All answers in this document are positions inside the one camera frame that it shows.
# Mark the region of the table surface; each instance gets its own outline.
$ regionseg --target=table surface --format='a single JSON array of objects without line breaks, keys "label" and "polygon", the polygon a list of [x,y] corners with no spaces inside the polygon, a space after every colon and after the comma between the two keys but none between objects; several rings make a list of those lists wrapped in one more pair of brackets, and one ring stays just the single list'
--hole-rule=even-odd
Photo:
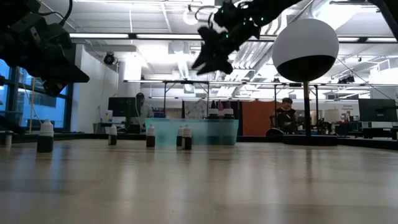
[{"label": "table surface", "polygon": [[144,141],[0,148],[1,223],[397,223],[398,153]]}]

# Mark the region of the black and white sphere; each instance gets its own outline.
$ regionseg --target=black and white sphere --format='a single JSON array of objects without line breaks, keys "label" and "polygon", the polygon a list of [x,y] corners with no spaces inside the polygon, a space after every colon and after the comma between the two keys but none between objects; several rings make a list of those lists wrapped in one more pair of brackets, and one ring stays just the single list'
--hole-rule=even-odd
[{"label": "black and white sphere", "polygon": [[336,61],[336,32],[325,22],[302,19],[289,24],[276,38],[272,61],[284,78],[312,81],[328,72]]}]

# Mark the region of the white cap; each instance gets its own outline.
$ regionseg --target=white cap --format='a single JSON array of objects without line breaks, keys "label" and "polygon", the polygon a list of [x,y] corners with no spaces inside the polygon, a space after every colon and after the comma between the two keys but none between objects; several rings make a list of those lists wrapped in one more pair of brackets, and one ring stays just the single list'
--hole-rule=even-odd
[{"label": "white cap", "polygon": [[210,108],[209,114],[217,114],[218,115],[218,109]]},{"label": "white cap", "polygon": [[54,126],[49,119],[46,119],[40,126],[39,136],[51,136],[54,137]]},{"label": "white cap", "polygon": [[147,136],[155,136],[155,128],[152,124],[149,126],[147,130]]},{"label": "white cap", "polygon": [[185,125],[182,136],[183,137],[192,137],[192,132],[191,132],[191,129],[189,128],[189,125]]},{"label": "white cap", "polygon": [[184,128],[182,126],[180,126],[180,128],[178,129],[178,132],[177,132],[177,136],[182,136],[183,132],[184,132]]},{"label": "white cap", "polygon": [[224,109],[224,114],[234,115],[234,110],[233,109]]},{"label": "white cap", "polygon": [[114,124],[112,124],[111,129],[109,130],[109,135],[118,135],[118,129]]}]

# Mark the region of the light blue container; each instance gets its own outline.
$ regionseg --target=light blue container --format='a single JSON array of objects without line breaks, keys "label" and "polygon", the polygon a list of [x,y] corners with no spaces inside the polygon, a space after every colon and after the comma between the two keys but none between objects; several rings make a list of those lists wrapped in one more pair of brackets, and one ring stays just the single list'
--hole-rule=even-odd
[{"label": "light blue container", "polygon": [[175,146],[180,126],[189,125],[192,144],[196,146],[234,146],[239,121],[233,119],[166,119],[147,118],[145,126],[155,127],[156,146]]}]

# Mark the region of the person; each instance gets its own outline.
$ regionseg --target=person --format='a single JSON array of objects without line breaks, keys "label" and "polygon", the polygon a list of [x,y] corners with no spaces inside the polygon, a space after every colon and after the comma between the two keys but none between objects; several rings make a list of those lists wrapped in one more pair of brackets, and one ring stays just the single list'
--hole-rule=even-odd
[{"label": "person", "polygon": [[152,107],[145,103],[145,96],[143,93],[138,93],[136,95],[136,99],[138,102],[141,102],[141,112],[140,112],[139,122],[141,124],[141,128],[144,128],[145,120],[147,118],[153,118],[154,113],[152,112]]},{"label": "person", "polygon": [[284,98],[282,106],[276,109],[276,125],[284,133],[292,134],[297,129],[296,111],[292,108],[293,100]]}]

